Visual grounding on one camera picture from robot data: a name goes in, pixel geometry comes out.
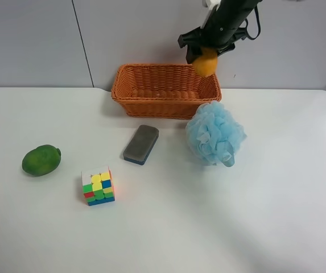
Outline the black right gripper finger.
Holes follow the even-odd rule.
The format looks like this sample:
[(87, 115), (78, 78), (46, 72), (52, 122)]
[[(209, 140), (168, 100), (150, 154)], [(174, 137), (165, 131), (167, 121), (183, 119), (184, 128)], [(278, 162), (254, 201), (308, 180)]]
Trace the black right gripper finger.
[(192, 64), (202, 54), (203, 53), (200, 47), (195, 45), (187, 45), (186, 61), (188, 64)]
[(235, 49), (235, 45), (228, 45), (223, 49), (218, 49), (217, 50), (217, 56), (220, 57), (221, 55), (223, 55), (223, 54), (225, 54), (227, 52), (233, 51), (234, 49)]

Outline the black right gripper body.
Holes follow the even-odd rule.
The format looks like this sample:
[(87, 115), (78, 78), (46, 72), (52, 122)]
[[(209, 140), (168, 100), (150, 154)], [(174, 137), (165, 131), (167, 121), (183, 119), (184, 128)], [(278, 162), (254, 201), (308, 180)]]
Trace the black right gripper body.
[(258, 36), (251, 36), (248, 33), (247, 17), (251, 12), (255, 13), (260, 34), (259, 3), (259, 0), (221, 1), (209, 12), (208, 19), (202, 27), (179, 36), (179, 47), (205, 47), (217, 52), (226, 52), (233, 50), (238, 40), (255, 40)]

